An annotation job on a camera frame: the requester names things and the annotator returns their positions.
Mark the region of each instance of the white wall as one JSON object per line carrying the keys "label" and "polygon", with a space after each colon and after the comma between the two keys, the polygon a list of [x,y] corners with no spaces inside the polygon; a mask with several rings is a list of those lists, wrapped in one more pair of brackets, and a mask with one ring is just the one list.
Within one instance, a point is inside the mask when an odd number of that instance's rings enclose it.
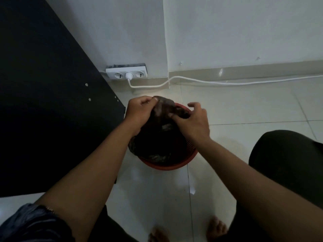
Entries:
{"label": "white wall", "polygon": [[163,0],[46,0],[98,70],[145,63],[167,76]]}
{"label": "white wall", "polygon": [[323,0],[164,0],[168,70],[323,59],[322,7]]}

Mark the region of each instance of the black furniture panel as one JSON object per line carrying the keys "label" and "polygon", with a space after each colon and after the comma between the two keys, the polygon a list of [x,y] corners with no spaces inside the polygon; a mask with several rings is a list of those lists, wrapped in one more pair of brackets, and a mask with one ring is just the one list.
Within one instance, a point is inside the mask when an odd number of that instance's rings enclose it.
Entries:
{"label": "black furniture panel", "polygon": [[0,0],[0,24],[0,196],[44,192],[125,107],[45,0]]}

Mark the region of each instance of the power cord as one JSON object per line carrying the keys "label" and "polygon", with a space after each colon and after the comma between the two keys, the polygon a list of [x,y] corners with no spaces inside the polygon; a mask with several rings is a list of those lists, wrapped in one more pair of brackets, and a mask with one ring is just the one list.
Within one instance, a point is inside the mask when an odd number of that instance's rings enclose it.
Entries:
{"label": "power cord", "polygon": [[132,86],[130,84],[130,81],[132,80],[132,74],[126,73],[126,79],[128,81],[128,84],[131,88],[157,88],[161,87],[163,85],[166,85],[168,82],[170,82],[172,79],[180,78],[185,79],[189,81],[195,81],[195,82],[202,82],[202,83],[208,83],[208,84],[218,84],[218,85],[224,85],[224,86],[238,86],[238,85],[251,85],[251,84],[263,84],[263,83],[273,83],[273,82],[285,82],[285,81],[293,81],[293,80],[301,80],[301,79],[309,79],[309,78],[317,78],[317,77],[323,77],[323,75],[313,75],[313,76],[304,76],[304,77],[296,77],[296,78],[288,78],[288,79],[281,79],[281,80],[272,80],[272,81],[259,81],[259,82],[244,82],[244,83],[227,83],[227,82],[219,82],[219,81],[200,81],[193,78],[183,77],[183,76],[173,76],[169,78],[167,81],[165,81],[163,84],[155,85],[155,86]]}

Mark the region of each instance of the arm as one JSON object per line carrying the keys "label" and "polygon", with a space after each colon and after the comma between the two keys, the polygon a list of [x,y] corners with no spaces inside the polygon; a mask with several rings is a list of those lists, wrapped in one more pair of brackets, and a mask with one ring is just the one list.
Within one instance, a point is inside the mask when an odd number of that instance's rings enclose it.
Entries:
{"label": "arm", "polygon": [[147,122],[158,99],[129,101],[124,121],[100,146],[35,203],[53,209],[72,229],[76,241],[87,241],[117,177],[130,139]]}
{"label": "arm", "polygon": [[260,174],[212,141],[205,109],[189,103],[189,119],[171,115],[232,195],[276,241],[322,241],[323,210]]}

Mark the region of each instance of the forearm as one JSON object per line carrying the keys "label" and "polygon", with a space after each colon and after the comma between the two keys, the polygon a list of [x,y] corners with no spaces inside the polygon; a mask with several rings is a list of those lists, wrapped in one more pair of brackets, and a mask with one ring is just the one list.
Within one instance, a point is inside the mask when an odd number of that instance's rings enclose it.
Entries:
{"label": "forearm", "polygon": [[77,241],[88,239],[111,192],[132,134],[131,125],[121,123],[91,155],[36,201],[65,220]]}
{"label": "forearm", "polygon": [[268,179],[211,139],[195,142],[232,195],[277,241],[323,239],[323,211]]}

